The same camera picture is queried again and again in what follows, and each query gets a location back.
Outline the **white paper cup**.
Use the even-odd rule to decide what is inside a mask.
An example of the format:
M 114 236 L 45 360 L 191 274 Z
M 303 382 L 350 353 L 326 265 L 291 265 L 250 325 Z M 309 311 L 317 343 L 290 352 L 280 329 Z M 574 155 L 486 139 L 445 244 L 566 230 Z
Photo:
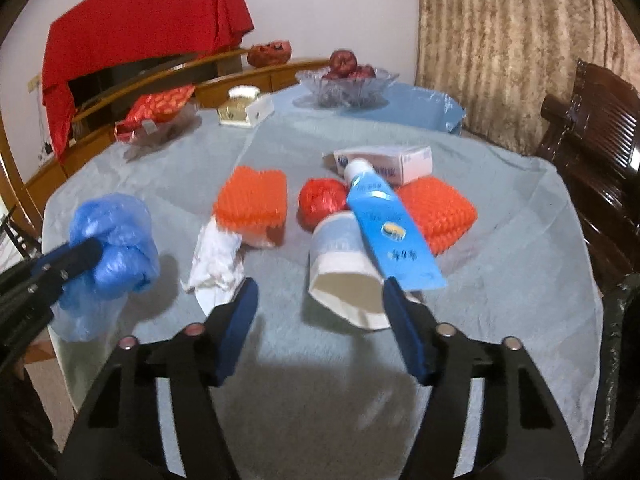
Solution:
M 362 330 L 387 330 L 383 284 L 352 212 L 331 214 L 316 226 L 309 251 L 308 292 L 322 307 Z

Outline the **white toothpaste box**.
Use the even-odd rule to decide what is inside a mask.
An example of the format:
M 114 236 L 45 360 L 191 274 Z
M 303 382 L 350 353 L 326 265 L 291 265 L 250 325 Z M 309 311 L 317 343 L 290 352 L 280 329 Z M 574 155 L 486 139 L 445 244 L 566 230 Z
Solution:
M 432 150 L 427 146 L 358 146 L 325 154 L 326 169 L 344 176 L 345 168 L 356 158 L 365 159 L 389 184 L 401 186 L 433 173 Z

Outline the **wooden sideboard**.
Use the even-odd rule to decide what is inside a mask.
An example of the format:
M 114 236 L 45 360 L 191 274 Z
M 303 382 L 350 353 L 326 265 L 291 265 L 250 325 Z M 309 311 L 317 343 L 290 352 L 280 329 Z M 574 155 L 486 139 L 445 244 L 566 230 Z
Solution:
M 209 56 L 186 55 L 108 89 L 74 109 L 67 148 L 25 180 L 20 176 L 8 138 L 1 136 L 1 197 L 11 218 L 29 235 L 42 231 L 44 208 L 52 194 L 97 154 L 117 140 L 128 141 L 142 122 L 173 120 L 190 103 L 216 108 L 230 89 L 248 84 L 276 92 L 297 84 L 302 70 L 329 65 L 327 58 L 290 58 L 265 67 L 247 63 L 247 50 Z

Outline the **red snack packet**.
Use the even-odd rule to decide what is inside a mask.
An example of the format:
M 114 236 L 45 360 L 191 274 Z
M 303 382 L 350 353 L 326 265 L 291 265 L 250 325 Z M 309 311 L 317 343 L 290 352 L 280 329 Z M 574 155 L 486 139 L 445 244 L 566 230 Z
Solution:
M 194 84 L 186 84 L 182 87 L 140 96 L 125 118 L 116 122 L 115 138 L 122 142 L 129 142 L 137 128 L 140 128 L 146 120 L 154 122 L 155 125 L 170 122 L 189 103 L 194 91 Z

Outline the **red cloth cover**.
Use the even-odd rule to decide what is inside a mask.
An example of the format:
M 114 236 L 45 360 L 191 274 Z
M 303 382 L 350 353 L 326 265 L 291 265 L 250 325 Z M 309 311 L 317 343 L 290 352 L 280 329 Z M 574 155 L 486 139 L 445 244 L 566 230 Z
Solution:
M 53 153 L 65 156 L 76 114 L 70 82 L 106 68 L 237 47 L 254 28 L 245 0 L 84 0 L 54 21 L 42 66 Z

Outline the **small white tissue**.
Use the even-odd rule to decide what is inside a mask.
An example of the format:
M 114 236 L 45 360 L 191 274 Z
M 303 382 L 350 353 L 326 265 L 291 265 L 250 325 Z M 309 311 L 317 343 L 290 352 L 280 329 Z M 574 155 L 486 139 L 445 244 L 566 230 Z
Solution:
M 201 228 L 189 277 L 182 288 L 193 295 L 206 316 L 228 304 L 245 278 L 240 255 L 242 236 L 223 229 L 215 216 Z

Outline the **gold tissue box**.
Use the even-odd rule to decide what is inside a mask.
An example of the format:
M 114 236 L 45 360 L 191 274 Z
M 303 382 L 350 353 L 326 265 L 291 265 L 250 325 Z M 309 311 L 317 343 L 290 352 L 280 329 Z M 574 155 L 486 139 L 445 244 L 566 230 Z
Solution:
M 248 84 L 231 88 L 228 99 L 217 108 L 222 126 L 247 129 L 257 127 L 273 113 L 272 95 Z

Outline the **red crumpled plastic bag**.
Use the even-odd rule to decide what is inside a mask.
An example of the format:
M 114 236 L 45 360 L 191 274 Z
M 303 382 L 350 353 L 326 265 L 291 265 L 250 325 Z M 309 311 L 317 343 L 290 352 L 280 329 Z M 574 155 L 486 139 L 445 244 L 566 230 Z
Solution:
M 298 220 L 306 230 L 347 208 L 347 188 L 339 180 L 309 179 L 298 194 Z

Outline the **blue toothpaste tube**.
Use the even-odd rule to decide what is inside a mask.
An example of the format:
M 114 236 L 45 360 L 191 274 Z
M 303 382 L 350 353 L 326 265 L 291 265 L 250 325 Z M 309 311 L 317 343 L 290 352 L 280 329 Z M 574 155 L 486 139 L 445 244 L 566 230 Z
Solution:
M 447 286 L 431 249 L 400 198 L 370 162 L 352 160 L 344 171 L 347 205 L 383 278 L 406 292 Z

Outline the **black trash bin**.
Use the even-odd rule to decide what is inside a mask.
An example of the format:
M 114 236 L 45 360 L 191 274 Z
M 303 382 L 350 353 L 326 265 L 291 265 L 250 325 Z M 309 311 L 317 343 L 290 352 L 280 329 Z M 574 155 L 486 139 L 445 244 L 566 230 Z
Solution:
M 602 298 L 600 379 L 587 479 L 639 477 L 639 277 L 629 274 Z

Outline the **light blue tablecloth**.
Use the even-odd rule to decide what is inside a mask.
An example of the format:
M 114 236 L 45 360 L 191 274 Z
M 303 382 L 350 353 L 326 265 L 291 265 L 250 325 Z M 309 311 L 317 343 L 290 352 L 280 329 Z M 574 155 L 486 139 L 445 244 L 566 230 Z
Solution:
M 578 452 L 587 448 L 599 379 L 602 307 L 567 188 L 543 159 L 447 133 L 333 112 L 278 108 L 252 130 L 224 128 L 202 110 L 194 131 L 130 162 L 107 148 L 74 174 L 46 207 L 43 246 L 68 235 L 87 200 L 122 193 L 152 218 L 160 277 L 133 294 L 100 338 L 55 341 L 66 387 L 80 405 L 120 337 L 162 340 L 204 318 L 184 290 L 219 189 L 239 166 L 277 169 L 288 180 L 283 243 L 251 250 L 245 272 L 259 307 L 235 374 L 213 398 L 245 479 L 395 479 L 411 448 L 428 391 L 408 375 L 390 330 L 368 332 L 326 307 L 334 292 L 377 308 L 381 281 L 344 216 L 304 230 L 303 185 L 328 174 L 341 148 L 427 146 L 434 174 L 475 207 L 477 218 L 437 259 L 447 284 L 422 300 L 466 336 L 515 336 L 541 371 Z

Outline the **blue plastic bag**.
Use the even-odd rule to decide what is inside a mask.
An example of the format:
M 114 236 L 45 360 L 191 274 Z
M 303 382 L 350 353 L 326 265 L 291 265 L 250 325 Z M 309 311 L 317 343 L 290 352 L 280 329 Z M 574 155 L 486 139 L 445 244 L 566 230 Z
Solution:
M 447 93 L 395 82 L 371 105 L 323 107 L 301 84 L 274 92 L 274 109 L 282 114 L 345 116 L 390 122 L 458 136 L 465 120 L 464 108 Z

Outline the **blue plastic glove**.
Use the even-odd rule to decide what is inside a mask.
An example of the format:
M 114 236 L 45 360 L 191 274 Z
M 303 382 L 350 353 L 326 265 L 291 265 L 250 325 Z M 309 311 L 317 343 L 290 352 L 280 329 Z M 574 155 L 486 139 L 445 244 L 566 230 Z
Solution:
M 63 288 L 52 330 L 63 340 L 87 342 L 109 332 L 132 292 L 144 292 L 160 276 L 160 257 L 145 203 L 127 194 L 108 194 L 75 212 L 68 240 L 75 247 L 94 238 L 102 256 L 91 270 Z

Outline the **orange foam net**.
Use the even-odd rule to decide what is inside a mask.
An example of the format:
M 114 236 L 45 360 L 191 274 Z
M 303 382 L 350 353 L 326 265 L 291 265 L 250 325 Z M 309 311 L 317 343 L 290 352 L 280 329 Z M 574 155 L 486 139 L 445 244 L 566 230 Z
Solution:
M 283 243 L 288 218 L 288 180 L 281 170 L 236 167 L 213 204 L 218 226 L 244 244 L 271 248 Z
M 475 206 L 453 186 L 433 176 L 401 185 L 396 194 L 434 256 L 454 246 L 477 220 Z

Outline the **red apples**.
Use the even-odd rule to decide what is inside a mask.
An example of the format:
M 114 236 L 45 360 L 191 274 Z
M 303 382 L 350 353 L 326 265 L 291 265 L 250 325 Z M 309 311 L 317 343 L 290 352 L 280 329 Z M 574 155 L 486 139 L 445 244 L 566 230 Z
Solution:
M 323 79 L 373 79 L 375 70 L 371 65 L 360 65 L 351 50 L 335 50 L 329 58 L 330 70 Z

